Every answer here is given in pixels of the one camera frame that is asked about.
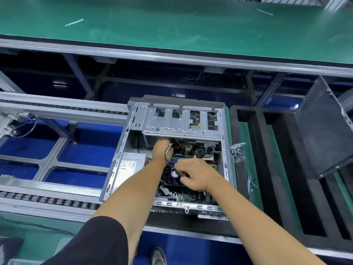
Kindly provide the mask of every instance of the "sticker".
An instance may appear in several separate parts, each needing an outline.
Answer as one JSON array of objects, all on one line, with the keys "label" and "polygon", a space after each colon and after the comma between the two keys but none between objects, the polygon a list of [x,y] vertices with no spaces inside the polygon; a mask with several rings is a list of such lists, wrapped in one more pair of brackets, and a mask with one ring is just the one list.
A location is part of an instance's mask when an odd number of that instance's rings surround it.
[{"label": "sticker", "polygon": [[122,160],[117,171],[114,188],[118,188],[125,180],[130,178],[135,173],[136,162]]}]

